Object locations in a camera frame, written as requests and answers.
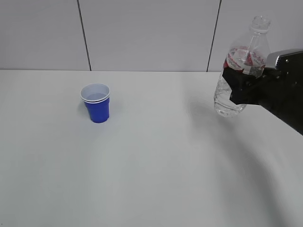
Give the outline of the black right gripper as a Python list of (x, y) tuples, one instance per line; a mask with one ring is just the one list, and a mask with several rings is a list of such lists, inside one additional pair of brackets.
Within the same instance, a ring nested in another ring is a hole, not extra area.
[(246, 75), (232, 68), (222, 74), (236, 104), (260, 105), (280, 118), (303, 117), (303, 70), (264, 70), (260, 77)]

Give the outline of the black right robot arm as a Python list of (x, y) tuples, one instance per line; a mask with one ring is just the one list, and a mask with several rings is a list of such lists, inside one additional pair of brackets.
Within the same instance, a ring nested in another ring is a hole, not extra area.
[(259, 105), (288, 126), (303, 133), (303, 71), (265, 68), (260, 77), (223, 70), (230, 86), (230, 100), (236, 105)]

